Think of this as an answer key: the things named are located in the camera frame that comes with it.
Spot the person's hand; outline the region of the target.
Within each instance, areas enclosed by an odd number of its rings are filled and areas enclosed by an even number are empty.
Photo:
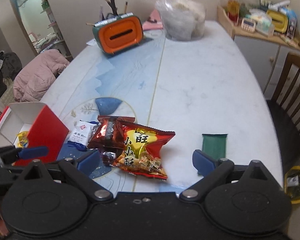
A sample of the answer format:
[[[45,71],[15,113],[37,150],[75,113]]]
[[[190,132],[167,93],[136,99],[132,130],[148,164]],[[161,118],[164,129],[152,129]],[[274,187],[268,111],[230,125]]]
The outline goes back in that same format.
[[[6,227],[5,222],[0,218],[0,234],[2,236],[7,236],[9,234],[9,230]]]

